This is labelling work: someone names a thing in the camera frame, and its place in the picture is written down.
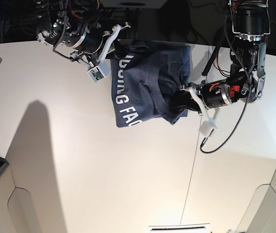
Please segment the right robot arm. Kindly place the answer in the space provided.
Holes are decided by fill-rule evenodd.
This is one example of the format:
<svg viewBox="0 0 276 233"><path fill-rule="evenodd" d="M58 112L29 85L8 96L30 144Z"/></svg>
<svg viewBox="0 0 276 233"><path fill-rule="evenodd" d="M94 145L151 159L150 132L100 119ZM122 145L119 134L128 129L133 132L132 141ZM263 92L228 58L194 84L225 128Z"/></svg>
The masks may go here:
<svg viewBox="0 0 276 233"><path fill-rule="evenodd" d="M61 57L91 66L101 58L126 56L125 46L112 37L131 25L114 21L115 8L104 7L98 0L36 0L34 8L37 40Z"/></svg>

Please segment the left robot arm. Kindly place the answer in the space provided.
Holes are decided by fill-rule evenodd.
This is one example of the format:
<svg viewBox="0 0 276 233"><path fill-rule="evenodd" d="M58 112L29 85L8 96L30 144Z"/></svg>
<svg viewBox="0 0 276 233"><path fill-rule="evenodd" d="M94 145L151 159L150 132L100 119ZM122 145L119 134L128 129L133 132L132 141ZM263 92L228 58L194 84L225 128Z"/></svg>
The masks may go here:
<svg viewBox="0 0 276 233"><path fill-rule="evenodd" d="M175 112L203 110L229 106L239 100L247 103L261 99L265 83L265 55L270 34L268 1L229 0L225 10L223 32L209 58L202 76L212 66L224 79L211 83L189 83L175 92L170 108ZM230 70L219 66L219 52L226 41L230 48Z"/></svg>

